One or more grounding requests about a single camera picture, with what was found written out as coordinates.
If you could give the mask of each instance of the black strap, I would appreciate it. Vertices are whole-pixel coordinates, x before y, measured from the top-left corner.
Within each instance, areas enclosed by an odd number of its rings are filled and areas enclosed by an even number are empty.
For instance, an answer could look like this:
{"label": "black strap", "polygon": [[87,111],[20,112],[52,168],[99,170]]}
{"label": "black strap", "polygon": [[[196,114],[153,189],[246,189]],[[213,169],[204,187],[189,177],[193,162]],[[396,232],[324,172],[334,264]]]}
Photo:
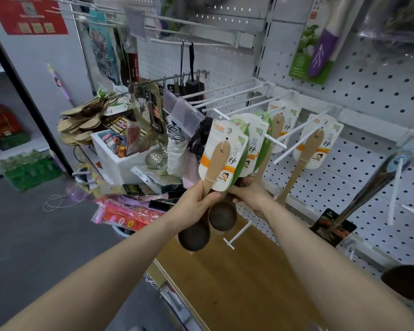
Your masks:
{"label": "black strap", "polygon": [[183,86],[183,78],[182,78],[182,62],[184,60],[184,42],[181,45],[181,69],[180,69],[180,84]]}
{"label": "black strap", "polygon": [[193,49],[193,42],[192,45],[189,46],[188,51],[190,53],[190,75],[192,76],[192,82],[195,81],[193,78],[193,63],[195,62],[195,50]]}

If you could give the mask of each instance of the person's left hand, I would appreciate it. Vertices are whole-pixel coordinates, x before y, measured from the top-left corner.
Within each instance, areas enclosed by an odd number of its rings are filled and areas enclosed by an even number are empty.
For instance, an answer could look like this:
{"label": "person's left hand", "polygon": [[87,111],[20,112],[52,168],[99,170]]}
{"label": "person's left hand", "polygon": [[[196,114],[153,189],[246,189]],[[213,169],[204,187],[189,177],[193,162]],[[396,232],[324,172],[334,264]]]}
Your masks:
{"label": "person's left hand", "polygon": [[204,212],[219,201],[222,193],[214,191],[202,199],[203,181],[200,179],[189,188],[179,199],[177,204],[167,212],[176,224],[178,232],[199,221]]}

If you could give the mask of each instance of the purple peeler handle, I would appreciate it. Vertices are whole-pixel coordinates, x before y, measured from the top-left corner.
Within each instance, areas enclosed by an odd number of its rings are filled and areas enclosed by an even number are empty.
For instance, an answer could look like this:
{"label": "purple peeler handle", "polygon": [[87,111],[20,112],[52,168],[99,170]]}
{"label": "purple peeler handle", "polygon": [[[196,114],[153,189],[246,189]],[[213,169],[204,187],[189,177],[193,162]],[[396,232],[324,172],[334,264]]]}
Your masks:
{"label": "purple peeler handle", "polygon": [[308,67],[307,76],[317,77],[320,74],[322,68],[330,59],[338,38],[326,29],[322,31],[317,44],[314,46],[314,53]]}

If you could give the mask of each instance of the white foam box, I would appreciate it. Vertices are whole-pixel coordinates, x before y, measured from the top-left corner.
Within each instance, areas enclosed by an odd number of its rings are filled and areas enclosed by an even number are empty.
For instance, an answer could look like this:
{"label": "white foam box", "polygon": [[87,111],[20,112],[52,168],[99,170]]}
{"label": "white foam box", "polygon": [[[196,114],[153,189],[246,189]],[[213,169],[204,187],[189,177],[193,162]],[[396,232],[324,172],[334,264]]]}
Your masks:
{"label": "white foam box", "polygon": [[138,175],[133,173],[131,169],[134,166],[144,165],[146,155],[154,149],[159,148],[159,145],[155,145],[150,150],[145,152],[138,152],[131,156],[119,158],[113,154],[107,145],[102,141],[99,134],[106,133],[107,131],[100,131],[91,134],[92,141],[95,145],[98,158],[100,159],[101,166],[104,172],[115,184],[142,184],[144,183]]}

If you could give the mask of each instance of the red sign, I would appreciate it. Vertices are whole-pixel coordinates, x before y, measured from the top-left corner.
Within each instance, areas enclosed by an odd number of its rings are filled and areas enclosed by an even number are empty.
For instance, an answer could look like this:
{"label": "red sign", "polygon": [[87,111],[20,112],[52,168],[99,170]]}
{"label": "red sign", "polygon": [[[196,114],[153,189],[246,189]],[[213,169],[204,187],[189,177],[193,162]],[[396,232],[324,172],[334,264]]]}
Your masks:
{"label": "red sign", "polygon": [[49,13],[59,8],[51,0],[0,0],[0,22],[9,35],[67,35],[61,14]]}

